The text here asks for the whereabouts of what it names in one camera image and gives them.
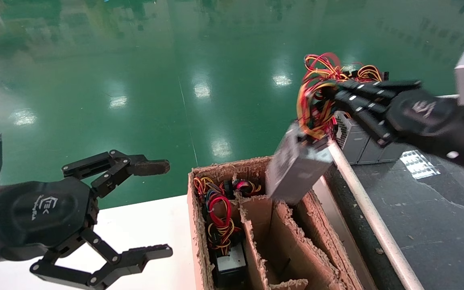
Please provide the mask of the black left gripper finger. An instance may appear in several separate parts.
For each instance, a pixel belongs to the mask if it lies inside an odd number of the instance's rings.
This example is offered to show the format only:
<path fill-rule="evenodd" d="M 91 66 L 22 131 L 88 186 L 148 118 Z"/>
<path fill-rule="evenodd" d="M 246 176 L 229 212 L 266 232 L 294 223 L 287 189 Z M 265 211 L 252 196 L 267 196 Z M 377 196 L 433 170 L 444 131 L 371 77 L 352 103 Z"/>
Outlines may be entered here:
<path fill-rule="evenodd" d="M 127 155 L 118 150 L 103 152 L 66 164 L 62 167 L 65 178 L 83 180 L 97 176 L 91 182 L 90 197 L 104 198 L 130 176 L 158 176 L 170 170 L 166 159 L 149 160 L 145 155 Z"/>
<path fill-rule="evenodd" d="M 55 265 L 59 258 L 73 253 L 85 243 L 105 259 L 105 264 L 99 270 L 90 273 Z M 123 276 L 142 273 L 149 261 L 172 255 L 173 249 L 168 244 L 142 246 L 118 253 L 93 229 L 88 228 L 75 233 L 59 246 L 48 249 L 42 259 L 32 264 L 30 272 L 46 282 L 83 290 L 106 290 Z"/>

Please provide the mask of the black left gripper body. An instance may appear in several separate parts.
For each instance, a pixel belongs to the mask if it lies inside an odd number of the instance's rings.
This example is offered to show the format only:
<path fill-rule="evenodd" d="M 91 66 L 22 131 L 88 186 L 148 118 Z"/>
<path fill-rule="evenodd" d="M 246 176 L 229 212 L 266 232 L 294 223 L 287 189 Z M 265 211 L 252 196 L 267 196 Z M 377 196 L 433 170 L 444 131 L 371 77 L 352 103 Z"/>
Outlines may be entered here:
<path fill-rule="evenodd" d="M 90 187 L 76 178 L 0 186 L 0 262 L 28 261 L 48 251 L 64 258 L 84 244 L 97 224 Z"/>

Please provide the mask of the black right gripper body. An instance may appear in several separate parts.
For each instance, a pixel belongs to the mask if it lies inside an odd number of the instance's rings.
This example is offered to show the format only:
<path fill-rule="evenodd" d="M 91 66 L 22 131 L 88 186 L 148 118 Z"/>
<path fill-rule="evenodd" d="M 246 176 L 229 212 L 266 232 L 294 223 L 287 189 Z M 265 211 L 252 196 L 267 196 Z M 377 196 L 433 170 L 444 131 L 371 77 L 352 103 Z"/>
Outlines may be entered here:
<path fill-rule="evenodd" d="M 385 123 L 396 141 L 464 167 L 464 106 L 423 89 L 404 91 L 390 102 Z"/>

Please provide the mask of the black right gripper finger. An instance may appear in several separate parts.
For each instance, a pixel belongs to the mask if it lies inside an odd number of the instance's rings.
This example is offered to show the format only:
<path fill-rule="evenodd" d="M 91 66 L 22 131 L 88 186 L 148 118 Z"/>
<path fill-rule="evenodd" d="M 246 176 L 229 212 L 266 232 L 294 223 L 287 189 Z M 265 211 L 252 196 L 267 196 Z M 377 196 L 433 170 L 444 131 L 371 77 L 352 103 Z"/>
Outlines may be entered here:
<path fill-rule="evenodd" d="M 387 120 L 390 103 L 396 92 L 336 92 L 334 105 L 349 113 L 354 121 L 379 145 L 397 142 L 397 132 Z"/>
<path fill-rule="evenodd" d="M 335 99 L 339 91 L 347 91 L 371 100 L 378 100 L 392 99 L 401 92 L 420 89 L 422 81 L 368 81 L 361 83 L 348 79 L 346 81 L 329 81 L 328 84 L 332 86 L 323 88 L 323 97 L 326 99 Z"/>

